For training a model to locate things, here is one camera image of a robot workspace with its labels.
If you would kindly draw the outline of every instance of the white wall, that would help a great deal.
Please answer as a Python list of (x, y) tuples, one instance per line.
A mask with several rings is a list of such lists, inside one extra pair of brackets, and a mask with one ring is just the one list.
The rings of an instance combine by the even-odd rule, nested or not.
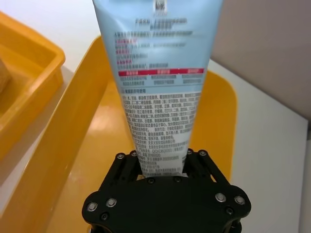
[(311, 232), (311, 140), (307, 142), (299, 233)]

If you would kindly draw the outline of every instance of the screw head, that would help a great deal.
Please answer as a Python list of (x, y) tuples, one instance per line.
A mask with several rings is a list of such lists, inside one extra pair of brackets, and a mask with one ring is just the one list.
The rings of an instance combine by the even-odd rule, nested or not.
[(98, 204), (96, 202), (91, 202), (88, 206), (87, 206), (87, 211), (89, 212), (93, 212), (97, 209)]
[(123, 159), (123, 158), (124, 158), (124, 154), (118, 154), (118, 155), (117, 155), (117, 158), (118, 158), (118, 159)]
[(148, 183), (149, 183), (149, 184), (153, 184), (154, 182), (155, 182), (155, 179), (154, 179), (154, 178), (149, 178), (149, 179), (148, 179)]
[(109, 213), (108, 212), (104, 212), (102, 215), (101, 215), (101, 220), (102, 221), (107, 221), (109, 219)]
[(177, 182), (177, 183), (179, 183), (179, 182), (181, 182), (181, 178), (178, 177), (178, 176), (177, 176), (177, 177), (174, 177), (174, 181)]
[(199, 154), (200, 154), (201, 156), (207, 155), (206, 151), (204, 151), (204, 150), (200, 151)]
[(108, 201), (106, 202), (106, 206), (109, 208), (114, 207), (117, 204), (117, 200), (114, 198), (110, 198), (108, 199)]
[(234, 210), (233, 210), (231, 207), (227, 207), (227, 208), (225, 209), (225, 212), (226, 212), (227, 214), (229, 214), (229, 215), (233, 215), (233, 214), (234, 214)]
[(216, 198), (216, 200), (219, 201), (219, 202), (225, 202), (225, 201), (226, 201), (226, 197), (225, 197), (225, 195), (222, 194), (222, 193), (217, 193), (217, 194), (215, 195), (215, 198)]
[(244, 200), (243, 197), (236, 196), (236, 197), (234, 198), (234, 200), (235, 200), (235, 202), (236, 202), (237, 204), (239, 204), (239, 205), (244, 205), (244, 204), (245, 204), (245, 200)]

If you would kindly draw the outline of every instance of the light blue tube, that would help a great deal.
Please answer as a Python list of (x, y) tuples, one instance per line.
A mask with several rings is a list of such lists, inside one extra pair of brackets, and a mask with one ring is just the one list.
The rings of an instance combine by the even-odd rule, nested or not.
[(223, 1), (93, 1), (143, 174), (181, 174)]

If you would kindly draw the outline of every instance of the yellow plastic bin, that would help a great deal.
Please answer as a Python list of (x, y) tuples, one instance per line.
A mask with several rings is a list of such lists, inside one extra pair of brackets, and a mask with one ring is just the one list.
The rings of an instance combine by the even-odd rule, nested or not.
[(0, 58), (12, 79), (0, 93), (0, 162), (63, 83), (63, 51), (0, 12)]
[[(235, 92), (208, 73), (190, 146), (206, 149), (230, 178)], [(0, 232), (87, 233), (81, 208), (115, 155), (134, 148), (101, 38), (59, 102), (0, 220)]]

